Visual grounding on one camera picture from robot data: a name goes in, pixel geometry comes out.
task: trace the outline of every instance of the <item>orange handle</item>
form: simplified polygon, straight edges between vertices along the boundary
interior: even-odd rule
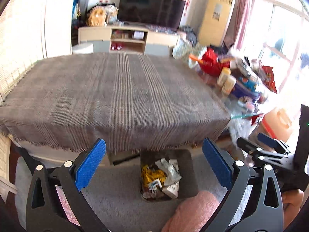
[[[190,58],[191,60],[193,60],[193,61],[199,62],[200,64],[203,64],[203,63],[204,63],[203,60],[198,59],[198,58],[197,58],[196,56],[194,56],[193,54],[190,54],[190,55],[189,55],[189,58]]]

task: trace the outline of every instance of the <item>cabinet shelf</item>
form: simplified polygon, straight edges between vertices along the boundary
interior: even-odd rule
[[[137,44],[144,44],[144,40],[135,40],[135,39],[111,39],[111,42],[123,42],[123,43],[137,43]]]

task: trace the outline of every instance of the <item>pink curtain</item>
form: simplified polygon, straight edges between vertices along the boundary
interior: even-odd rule
[[[252,0],[238,0],[234,48],[240,50],[245,37],[246,26],[249,22]]]

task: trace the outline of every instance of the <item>pink towel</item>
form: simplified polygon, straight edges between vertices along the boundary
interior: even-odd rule
[[[178,206],[161,232],[198,232],[218,206],[219,202],[212,193],[201,191]]]

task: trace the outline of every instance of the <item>orange container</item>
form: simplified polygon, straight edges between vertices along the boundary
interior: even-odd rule
[[[283,108],[276,107],[267,113],[261,124],[268,136],[284,142],[287,142],[294,131],[292,121]]]

